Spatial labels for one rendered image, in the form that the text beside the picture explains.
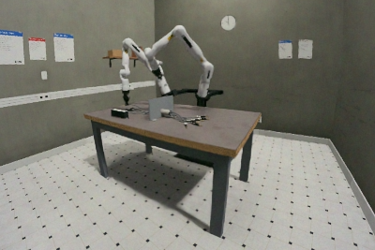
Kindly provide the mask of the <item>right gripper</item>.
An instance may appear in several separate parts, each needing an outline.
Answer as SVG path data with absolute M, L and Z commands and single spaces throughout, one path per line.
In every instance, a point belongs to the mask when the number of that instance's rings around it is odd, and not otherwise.
M 124 90 L 124 91 L 122 90 L 122 94 L 124 94 L 123 99 L 124 99 L 127 106 L 128 106 L 128 102 L 129 102 L 129 98 L 130 98 L 130 96 L 128 96 L 128 93 L 129 93 L 129 90 Z

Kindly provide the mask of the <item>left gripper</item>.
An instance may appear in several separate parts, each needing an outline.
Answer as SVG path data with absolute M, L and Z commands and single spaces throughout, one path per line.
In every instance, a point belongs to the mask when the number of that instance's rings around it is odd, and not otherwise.
M 162 80 L 163 73 L 160 72 L 160 68 L 158 68 L 157 70 L 152 70 L 152 72 L 153 72 L 153 74 L 154 74 L 155 76 L 157 76 L 158 79 L 159 79 L 160 76 L 161 76 L 161 79 L 160 79 L 160 80 Z M 160 75 L 159 75 L 159 74 L 160 74 Z

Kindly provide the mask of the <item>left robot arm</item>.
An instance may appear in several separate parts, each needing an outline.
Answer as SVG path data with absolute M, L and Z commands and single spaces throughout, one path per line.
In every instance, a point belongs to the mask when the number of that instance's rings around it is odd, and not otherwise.
M 162 50 L 170 41 L 178 37 L 183 44 L 186 46 L 188 52 L 193 56 L 193 58 L 199 63 L 203 70 L 203 75 L 201 75 L 198 96 L 206 97 L 207 90 L 209 86 L 210 79 L 213 74 L 214 67 L 208 63 L 205 58 L 202 58 L 202 52 L 197 46 L 197 44 L 189 37 L 186 29 L 182 25 L 175 26 L 172 31 L 162 38 L 160 41 L 153 45 L 153 48 L 146 48 L 144 50 L 145 58 L 152 70 L 157 70 L 159 66 L 163 65 L 162 62 L 157 61 L 155 55 Z

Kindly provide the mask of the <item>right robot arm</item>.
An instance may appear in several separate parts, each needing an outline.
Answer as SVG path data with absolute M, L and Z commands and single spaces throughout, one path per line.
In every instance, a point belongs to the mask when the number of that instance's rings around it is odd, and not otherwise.
M 122 48 L 123 48 L 123 59 L 122 59 L 122 67 L 124 67 L 126 70 L 120 70 L 119 75 L 122 81 L 122 90 L 133 90 L 132 87 L 128 86 L 128 80 L 125 79 L 125 77 L 129 76 L 129 59 L 128 59 L 128 49 L 131 48 L 136 57 L 152 72 L 151 67 L 148 64 L 148 60 L 144 56 L 144 52 L 141 51 L 141 49 L 130 39 L 126 38 L 123 43 L 122 43 Z M 153 73 L 153 72 L 152 72 Z M 159 80 L 158 77 L 156 77 L 157 84 L 159 86 L 159 89 L 162 94 L 166 94 L 170 92 L 169 86 L 166 83 L 164 79 L 164 74 L 162 77 L 162 80 Z

